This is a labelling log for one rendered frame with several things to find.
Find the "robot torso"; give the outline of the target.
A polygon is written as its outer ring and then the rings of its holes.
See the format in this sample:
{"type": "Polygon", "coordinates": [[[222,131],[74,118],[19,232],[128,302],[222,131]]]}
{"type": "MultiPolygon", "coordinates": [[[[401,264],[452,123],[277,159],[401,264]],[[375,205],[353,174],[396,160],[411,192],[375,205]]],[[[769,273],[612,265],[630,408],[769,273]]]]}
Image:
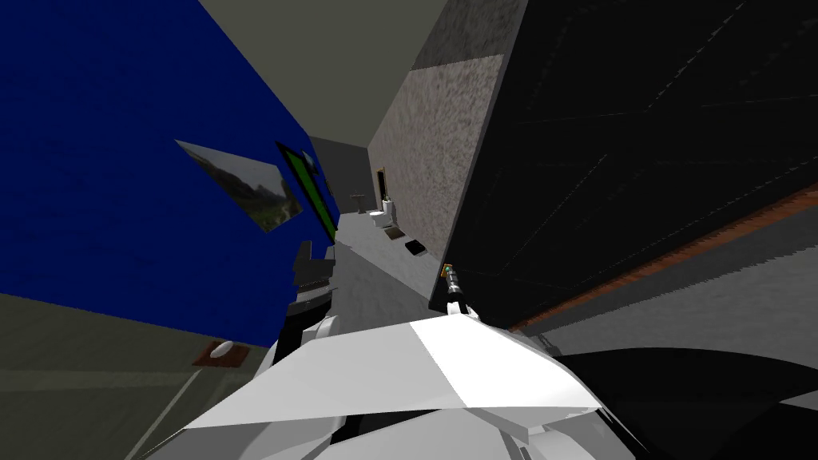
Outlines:
{"type": "Polygon", "coordinates": [[[307,328],[139,460],[647,460],[633,431],[540,344],[444,316],[307,328]]]}

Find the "green panel with black frame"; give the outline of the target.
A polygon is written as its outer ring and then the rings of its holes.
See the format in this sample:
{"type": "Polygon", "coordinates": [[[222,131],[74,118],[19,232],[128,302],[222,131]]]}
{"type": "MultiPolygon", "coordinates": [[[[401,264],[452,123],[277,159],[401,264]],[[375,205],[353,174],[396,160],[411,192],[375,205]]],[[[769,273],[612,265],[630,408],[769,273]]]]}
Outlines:
{"type": "Polygon", "coordinates": [[[334,244],[336,241],[337,227],[332,219],[328,203],[319,190],[315,176],[309,168],[306,157],[303,153],[296,153],[278,141],[276,142],[276,146],[288,167],[292,170],[300,189],[308,199],[308,203],[312,207],[322,229],[326,232],[330,243],[334,244]]]}

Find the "white toilet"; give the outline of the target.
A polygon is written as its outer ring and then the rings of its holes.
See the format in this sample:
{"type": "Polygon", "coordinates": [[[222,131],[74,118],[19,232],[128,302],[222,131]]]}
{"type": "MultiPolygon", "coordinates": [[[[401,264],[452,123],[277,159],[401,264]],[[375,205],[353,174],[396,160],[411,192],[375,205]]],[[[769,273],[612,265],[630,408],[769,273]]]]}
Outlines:
{"type": "Polygon", "coordinates": [[[374,225],[377,228],[387,228],[396,226],[395,204],[389,197],[381,202],[380,210],[369,212],[374,225]]]}

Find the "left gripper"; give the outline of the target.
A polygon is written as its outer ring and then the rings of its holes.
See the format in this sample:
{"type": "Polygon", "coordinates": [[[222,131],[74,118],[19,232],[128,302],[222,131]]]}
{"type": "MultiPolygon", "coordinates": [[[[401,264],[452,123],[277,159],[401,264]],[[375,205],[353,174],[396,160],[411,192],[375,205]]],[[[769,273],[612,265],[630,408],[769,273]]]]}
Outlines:
{"type": "Polygon", "coordinates": [[[308,284],[328,280],[332,276],[336,260],[334,258],[333,246],[329,249],[331,254],[330,258],[313,259],[312,242],[305,240],[300,244],[300,249],[296,254],[292,267],[294,271],[294,286],[299,288],[306,287],[308,284]]]}

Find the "landscape picture on wall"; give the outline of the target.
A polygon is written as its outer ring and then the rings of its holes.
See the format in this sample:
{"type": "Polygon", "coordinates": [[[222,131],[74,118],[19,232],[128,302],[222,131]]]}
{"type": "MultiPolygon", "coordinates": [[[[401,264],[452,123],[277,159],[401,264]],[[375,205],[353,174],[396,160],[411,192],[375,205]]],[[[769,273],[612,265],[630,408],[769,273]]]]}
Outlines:
{"type": "Polygon", "coordinates": [[[185,141],[177,144],[263,232],[303,211],[276,165],[185,141]]]}

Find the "brown rectangular mat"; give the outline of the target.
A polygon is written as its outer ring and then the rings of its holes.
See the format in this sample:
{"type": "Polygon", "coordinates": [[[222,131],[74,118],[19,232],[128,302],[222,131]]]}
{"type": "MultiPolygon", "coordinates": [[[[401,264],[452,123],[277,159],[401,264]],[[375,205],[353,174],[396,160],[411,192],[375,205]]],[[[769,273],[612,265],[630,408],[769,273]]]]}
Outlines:
{"type": "Polygon", "coordinates": [[[235,343],[234,348],[224,357],[219,359],[211,359],[209,357],[210,351],[218,344],[224,341],[212,341],[193,361],[193,366],[196,367],[222,367],[222,368],[238,368],[241,367],[246,360],[249,349],[243,344],[235,343]]]}

